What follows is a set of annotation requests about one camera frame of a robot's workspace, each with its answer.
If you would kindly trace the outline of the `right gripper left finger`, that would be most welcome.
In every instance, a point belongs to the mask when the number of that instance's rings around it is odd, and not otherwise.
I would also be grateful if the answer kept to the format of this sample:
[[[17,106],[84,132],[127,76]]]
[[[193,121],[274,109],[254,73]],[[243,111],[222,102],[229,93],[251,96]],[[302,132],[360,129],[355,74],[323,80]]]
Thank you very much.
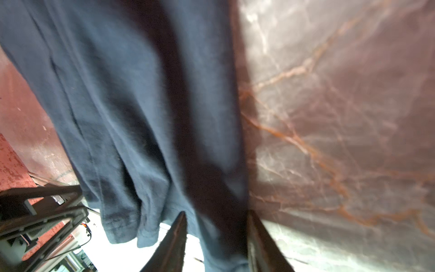
[[[182,272],[187,227],[186,214],[182,211],[141,272]]]

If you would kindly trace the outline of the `navy tank top red trim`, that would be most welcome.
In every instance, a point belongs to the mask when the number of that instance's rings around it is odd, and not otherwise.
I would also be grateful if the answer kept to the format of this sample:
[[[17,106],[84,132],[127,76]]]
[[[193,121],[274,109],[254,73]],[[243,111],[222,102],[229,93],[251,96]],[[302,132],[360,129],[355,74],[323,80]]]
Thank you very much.
[[[228,1],[2,1],[1,47],[110,243],[153,246],[185,212],[206,271],[248,271]]]

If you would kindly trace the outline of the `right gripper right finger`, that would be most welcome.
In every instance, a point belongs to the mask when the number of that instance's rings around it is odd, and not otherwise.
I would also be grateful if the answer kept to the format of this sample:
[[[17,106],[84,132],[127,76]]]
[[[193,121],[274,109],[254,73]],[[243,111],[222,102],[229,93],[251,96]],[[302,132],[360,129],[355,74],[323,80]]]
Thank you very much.
[[[253,210],[248,212],[247,245],[251,272],[295,272]]]

